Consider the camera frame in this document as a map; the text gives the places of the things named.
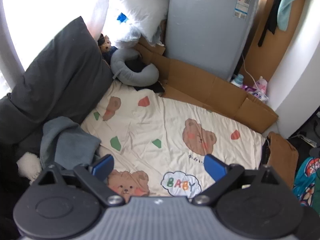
green shape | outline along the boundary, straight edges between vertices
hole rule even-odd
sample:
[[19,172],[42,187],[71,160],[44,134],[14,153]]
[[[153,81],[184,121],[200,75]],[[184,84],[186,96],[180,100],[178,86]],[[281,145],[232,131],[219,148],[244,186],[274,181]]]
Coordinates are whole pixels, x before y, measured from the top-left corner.
[[159,149],[161,148],[161,141],[160,141],[159,139],[154,140],[152,143],[153,143],[155,146],[157,146]]
[[119,142],[119,139],[118,137],[113,137],[111,140],[110,140],[110,144],[111,144],[111,147],[116,149],[117,151],[120,151],[121,150],[121,144]]
[[98,121],[100,114],[98,112],[94,112],[93,115],[94,115],[95,119]]

metal screw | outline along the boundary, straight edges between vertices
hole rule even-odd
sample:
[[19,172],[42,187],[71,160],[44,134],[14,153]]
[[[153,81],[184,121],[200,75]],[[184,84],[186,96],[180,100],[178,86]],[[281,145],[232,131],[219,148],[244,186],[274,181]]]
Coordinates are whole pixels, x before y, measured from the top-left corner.
[[207,204],[210,201],[210,198],[206,195],[196,196],[195,202],[199,205]]
[[123,201],[123,198],[118,195],[113,195],[108,197],[107,201],[110,205],[118,205]]

brown cloth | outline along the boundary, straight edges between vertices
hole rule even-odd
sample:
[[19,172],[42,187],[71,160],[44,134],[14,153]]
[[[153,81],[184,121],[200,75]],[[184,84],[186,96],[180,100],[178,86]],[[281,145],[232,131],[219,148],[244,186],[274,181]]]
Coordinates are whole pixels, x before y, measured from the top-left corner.
[[298,151],[280,134],[270,132],[270,158],[268,165],[272,166],[284,182],[293,188],[294,175],[298,162]]

bear face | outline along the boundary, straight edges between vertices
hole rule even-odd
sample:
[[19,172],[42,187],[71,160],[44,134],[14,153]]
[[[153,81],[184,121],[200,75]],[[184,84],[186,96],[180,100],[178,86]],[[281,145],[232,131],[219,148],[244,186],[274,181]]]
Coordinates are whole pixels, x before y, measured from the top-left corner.
[[144,171],[130,173],[113,170],[108,176],[108,187],[118,193],[128,203],[131,196],[148,196],[149,177]]
[[111,117],[113,117],[121,106],[121,99],[117,97],[111,97],[109,104],[106,108],[106,112],[104,113],[102,119],[104,121],[108,121]]
[[104,36],[104,43],[99,45],[101,52],[108,52],[111,49],[111,42],[108,36]]
[[186,120],[182,139],[191,151],[202,156],[212,154],[213,145],[217,142],[213,132],[202,129],[193,119]]

dark gray pillow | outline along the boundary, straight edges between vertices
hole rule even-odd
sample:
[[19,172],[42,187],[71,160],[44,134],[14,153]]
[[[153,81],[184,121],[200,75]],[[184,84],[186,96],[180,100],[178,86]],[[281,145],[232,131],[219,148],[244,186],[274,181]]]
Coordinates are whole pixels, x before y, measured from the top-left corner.
[[42,125],[58,116],[81,123],[112,83],[112,72],[81,17],[70,22],[0,100],[0,143],[39,153]]

